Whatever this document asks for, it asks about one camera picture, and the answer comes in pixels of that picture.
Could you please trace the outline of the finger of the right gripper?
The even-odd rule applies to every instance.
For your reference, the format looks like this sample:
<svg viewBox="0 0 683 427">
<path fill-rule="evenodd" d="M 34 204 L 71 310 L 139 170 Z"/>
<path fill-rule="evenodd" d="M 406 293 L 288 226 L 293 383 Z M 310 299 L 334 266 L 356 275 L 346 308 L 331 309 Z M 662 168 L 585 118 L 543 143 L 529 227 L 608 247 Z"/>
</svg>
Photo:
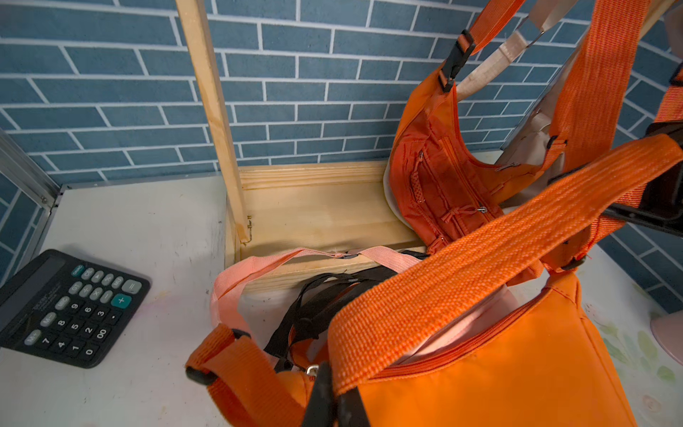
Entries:
<svg viewBox="0 0 683 427">
<path fill-rule="evenodd" d="M 647 184 L 635 207 L 616 202 L 604 217 L 682 237 L 682 162 Z"/>
</svg>

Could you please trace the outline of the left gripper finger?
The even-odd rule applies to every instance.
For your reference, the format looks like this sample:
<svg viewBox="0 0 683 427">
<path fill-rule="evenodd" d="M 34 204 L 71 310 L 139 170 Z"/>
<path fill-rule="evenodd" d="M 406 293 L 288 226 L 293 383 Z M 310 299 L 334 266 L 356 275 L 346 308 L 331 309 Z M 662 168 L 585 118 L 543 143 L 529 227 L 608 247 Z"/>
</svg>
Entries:
<svg viewBox="0 0 683 427">
<path fill-rule="evenodd" d="M 327 362 L 306 369 L 314 379 L 303 427 L 310 426 L 369 426 L 369 418 L 358 389 L 334 396 L 332 368 Z"/>
</svg>

